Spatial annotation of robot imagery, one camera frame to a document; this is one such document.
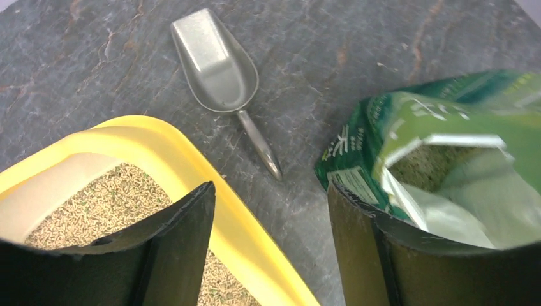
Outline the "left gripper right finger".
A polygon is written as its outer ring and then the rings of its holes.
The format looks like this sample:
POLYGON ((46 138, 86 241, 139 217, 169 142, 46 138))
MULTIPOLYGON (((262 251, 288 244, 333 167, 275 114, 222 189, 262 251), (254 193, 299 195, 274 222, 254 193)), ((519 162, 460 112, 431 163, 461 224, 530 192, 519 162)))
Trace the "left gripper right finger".
POLYGON ((422 231, 327 191, 347 305, 539 305, 540 244, 486 249, 422 231))

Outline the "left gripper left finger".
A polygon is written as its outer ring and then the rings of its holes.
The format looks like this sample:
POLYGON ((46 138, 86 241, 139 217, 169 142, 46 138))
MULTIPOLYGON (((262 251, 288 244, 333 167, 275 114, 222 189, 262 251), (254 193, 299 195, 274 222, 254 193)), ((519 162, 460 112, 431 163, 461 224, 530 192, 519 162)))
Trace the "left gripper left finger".
POLYGON ((205 182, 84 247, 1 241, 2 305, 196 305, 214 219, 205 182))

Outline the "green litter bag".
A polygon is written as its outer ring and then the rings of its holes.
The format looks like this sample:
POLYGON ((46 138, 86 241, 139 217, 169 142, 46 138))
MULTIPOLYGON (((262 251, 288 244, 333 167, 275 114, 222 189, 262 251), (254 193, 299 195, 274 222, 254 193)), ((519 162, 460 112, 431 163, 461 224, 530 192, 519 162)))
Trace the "green litter bag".
POLYGON ((492 70, 366 98, 315 173, 439 237, 539 242, 540 74, 492 70))

